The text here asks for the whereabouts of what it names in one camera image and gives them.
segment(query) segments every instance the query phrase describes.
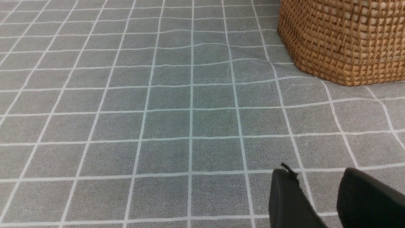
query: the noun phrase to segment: woven rattan basket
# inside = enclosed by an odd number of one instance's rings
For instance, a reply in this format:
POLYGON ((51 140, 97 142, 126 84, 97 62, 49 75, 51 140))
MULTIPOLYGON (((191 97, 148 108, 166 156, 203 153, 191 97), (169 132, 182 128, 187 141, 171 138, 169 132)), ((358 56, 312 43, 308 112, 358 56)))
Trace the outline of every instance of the woven rattan basket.
POLYGON ((303 72, 345 86, 405 80, 405 0, 281 0, 277 31, 303 72))

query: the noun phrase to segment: floor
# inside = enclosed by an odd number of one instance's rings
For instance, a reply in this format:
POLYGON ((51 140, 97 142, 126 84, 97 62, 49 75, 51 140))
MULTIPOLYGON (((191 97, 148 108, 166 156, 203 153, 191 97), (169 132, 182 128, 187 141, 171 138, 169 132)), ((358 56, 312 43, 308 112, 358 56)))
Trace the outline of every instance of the floor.
POLYGON ((0 227, 330 228, 346 167, 405 193, 405 90, 300 72, 279 0, 0 0, 0 227))

